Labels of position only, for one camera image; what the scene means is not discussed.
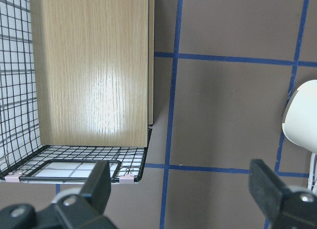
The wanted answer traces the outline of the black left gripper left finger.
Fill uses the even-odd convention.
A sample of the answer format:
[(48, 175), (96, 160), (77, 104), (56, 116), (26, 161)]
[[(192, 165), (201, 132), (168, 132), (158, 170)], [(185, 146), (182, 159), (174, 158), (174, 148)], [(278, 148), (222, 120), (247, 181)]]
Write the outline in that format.
[(31, 204), (9, 205), (0, 211), (2, 229), (114, 229), (104, 215), (111, 193), (108, 161), (98, 161), (83, 187), (62, 191), (44, 209)]

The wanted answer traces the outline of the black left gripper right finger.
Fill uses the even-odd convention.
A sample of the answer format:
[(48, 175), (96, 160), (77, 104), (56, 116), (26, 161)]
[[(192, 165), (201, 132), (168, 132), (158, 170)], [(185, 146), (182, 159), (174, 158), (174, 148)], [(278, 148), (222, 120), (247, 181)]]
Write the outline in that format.
[(272, 229), (315, 229), (317, 196), (301, 186), (288, 186), (261, 159), (252, 159), (248, 188)]

